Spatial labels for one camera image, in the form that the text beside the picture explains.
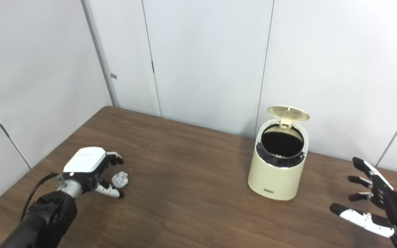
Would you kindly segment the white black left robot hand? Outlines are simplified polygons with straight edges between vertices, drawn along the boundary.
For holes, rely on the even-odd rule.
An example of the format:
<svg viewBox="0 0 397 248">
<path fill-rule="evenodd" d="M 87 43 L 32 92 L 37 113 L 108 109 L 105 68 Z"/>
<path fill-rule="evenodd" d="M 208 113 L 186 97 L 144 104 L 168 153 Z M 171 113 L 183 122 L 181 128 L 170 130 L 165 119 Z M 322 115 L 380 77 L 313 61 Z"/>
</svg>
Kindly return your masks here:
<svg viewBox="0 0 397 248">
<path fill-rule="evenodd" d="M 123 158 L 117 152 L 108 152 L 101 147 L 81 148 L 64 166 L 62 176 L 66 186 L 60 186 L 58 190 L 74 200 L 93 191 L 122 199 L 124 193 L 101 177 L 110 165 L 117 164 L 123 165 Z"/>
</svg>

